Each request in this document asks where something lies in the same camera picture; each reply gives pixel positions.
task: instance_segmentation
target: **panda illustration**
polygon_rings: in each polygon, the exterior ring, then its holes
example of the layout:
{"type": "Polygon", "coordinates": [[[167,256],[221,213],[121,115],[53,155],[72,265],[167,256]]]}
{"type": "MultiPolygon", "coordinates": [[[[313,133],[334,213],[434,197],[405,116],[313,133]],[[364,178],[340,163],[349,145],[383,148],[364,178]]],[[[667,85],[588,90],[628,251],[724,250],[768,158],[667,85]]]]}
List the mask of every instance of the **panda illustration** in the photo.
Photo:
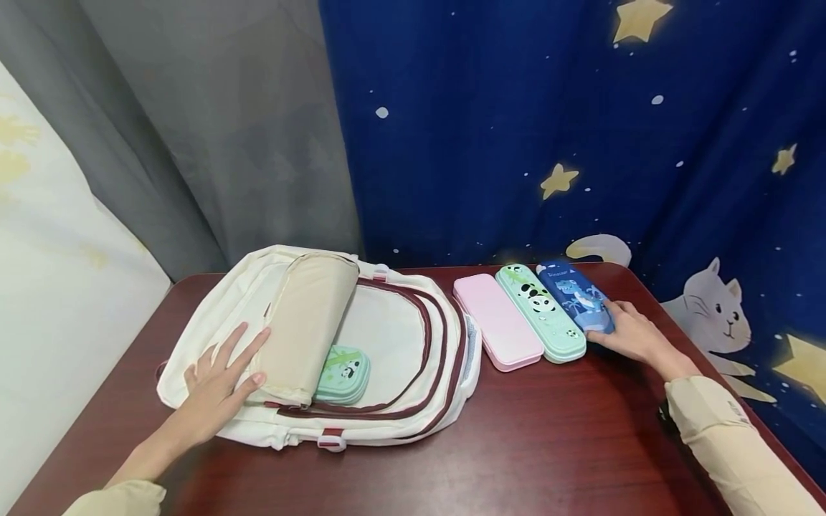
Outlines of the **panda illustration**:
{"type": "Polygon", "coordinates": [[[358,366],[361,365],[361,362],[358,360],[351,360],[344,364],[344,369],[341,371],[341,376],[343,378],[352,378],[354,374],[356,374],[356,369],[358,366]]]}
{"type": "Polygon", "coordinates": [[[530,302],[534,312],[553,312],[556,306],[551,304],[549,293],[545,289],[539,289],[532,283],[523,283],[520,287],[519,295],[530,302]]]}

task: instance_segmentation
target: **pink pencil case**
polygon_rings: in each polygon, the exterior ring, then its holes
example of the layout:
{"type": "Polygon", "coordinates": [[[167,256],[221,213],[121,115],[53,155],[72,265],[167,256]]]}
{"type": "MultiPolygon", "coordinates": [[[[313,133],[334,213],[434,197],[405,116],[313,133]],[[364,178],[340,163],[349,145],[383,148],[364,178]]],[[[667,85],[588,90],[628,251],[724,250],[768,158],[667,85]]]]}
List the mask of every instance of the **pink pencil case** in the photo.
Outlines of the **pink pencil case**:
{"type": "Polygon", "coordinates": [[[476,320],[496,369],[513,371],[542,357],[542,341],[493,276],[477,274],[456,280],[453,297],[476,320]]]}

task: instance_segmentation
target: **blue curtain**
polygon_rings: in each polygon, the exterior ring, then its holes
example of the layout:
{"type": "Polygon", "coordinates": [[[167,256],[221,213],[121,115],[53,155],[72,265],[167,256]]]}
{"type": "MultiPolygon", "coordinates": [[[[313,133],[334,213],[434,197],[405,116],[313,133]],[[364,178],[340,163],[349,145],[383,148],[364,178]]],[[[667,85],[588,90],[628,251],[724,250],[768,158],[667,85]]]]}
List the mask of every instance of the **blue curtain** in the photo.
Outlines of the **blue curtain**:
{"type": "Polygon", "coordinates": [[[826,486],[826,2],[320,9],[369,260],[630,260],[826,486]]]}

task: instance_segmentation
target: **finger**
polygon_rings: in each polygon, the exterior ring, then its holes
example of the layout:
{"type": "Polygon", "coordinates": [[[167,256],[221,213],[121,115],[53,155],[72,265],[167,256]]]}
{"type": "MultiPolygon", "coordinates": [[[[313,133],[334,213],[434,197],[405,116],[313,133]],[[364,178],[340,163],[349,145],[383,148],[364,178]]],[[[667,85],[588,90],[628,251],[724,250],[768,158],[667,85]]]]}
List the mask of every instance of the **finger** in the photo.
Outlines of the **finger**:
{"type": "Polygon", "coordinates": [[[637,307],[634,306],[634,303],[632,303],[630,301],[617,301],[617,305],[623,310],[623,312],[626,312],[628,314],[635,315],[635,316],[636,315],[641,315],[637,311],[637,307]]]}
{"type": "Polygon", "coordinates": [[[235,362],[232,362],[232,365],[227,367],[227,371],[230,377],[233,378],[233,381],[238,381],[238,379],[241,378],[244,369],[253,361],[253,357],[261,349],[261,346],[267,342],[269,334],[270,328],[268,326],[262,329],[258,335],[255,335],[255,338],[249,343],[249,346],[235,359],[235,362]]]}
{"type": "Polygon", "coordinates": [[[187,370],[183,372],[183,381],[187,383],[187,391],[191,393],[198,383],[198,379],[195,377],[195,364],[187,367],[187,370]]]}
{"type": "Polygon", "coordinates": [[[225,403],[229,403],[235,407],[239,407],[249,398],[249,395],[257,391],[263,383],[267,380],[267,375],[262,372],[256,372],[238,386],[231,395],[229,395],[225,403]]]}
{"type": "Polygon", "coordinates": [[[232,330],[230,336],[227,337],[221,345],[221,349],[218,350],[218,356],[215,357],[213,367],[216,370],[223,371],[226,369],[226,365],[230,363],[230,357],[232,356],[233,350],[235,350],[235,346],[238,345],[238,341],[241,340],[241,335],[243,335],[246,330],[246,323],[241,323],[237,328],[232,330]]]}
{"type": "Polygon", "coordinates": [[[613,317],[617,317],[618,315],[624,313],[624,310],[620,307],[619,302],[611,301],[610,299],[606,299],[602,301],[602,304],[608,307],[608,311],[613,317]]]}
{"type": "Polygon", "coordinates": [[[195,373],[201,378],[208,374],[212,369],[212,354],[215,352],[217,345],[218,344],[212,344],[209,348],[207,348],[195,364],[195,373]]]}
{"type": "Polygon", "coordinates": [[[608,335],[603,334],[601,331],[594,331],[593,329],[589,329],[585,332],[585,338],[588,339],[588,342],[593,342],[601,346],[605,346],[605,342],[608,340],[608,335]]]}

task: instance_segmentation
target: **dinosaur pencil case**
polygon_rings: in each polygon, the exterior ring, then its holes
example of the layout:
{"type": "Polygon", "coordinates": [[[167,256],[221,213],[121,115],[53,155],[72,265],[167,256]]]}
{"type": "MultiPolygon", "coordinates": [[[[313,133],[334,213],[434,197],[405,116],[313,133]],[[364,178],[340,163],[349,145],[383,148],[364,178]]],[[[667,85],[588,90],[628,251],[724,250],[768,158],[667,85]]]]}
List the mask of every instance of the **dinosaur pencil case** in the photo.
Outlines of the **dinosaur pencil case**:
{"type": "Polygon", "coordinates": [[[527,266],[516,263],[499,269],[496,282],[539,336],[545,358],[565,363],[585,354],[585,335],[527,266]]]}
{"type": "Polygon", "coordinates": [[[614,321],[602,303],[605,294],[588,278],[563,260],[542,262],[536,267],[539,280],[553,299],[582,331],[614,331],[614,321]]]}
{"type": "Polygon", "coordinates": [[[542,341],[490,274],[456,280],[453,297],[482,331],[482,345],[496,369],[513,371],[542,356],[542,341]]]}
{"type": "Polygon", "coordinates": [[[370,359],[361,350],[333,345],[327,354],[316,388],[316,401],[352,405],[367,390],[370,359]]]}

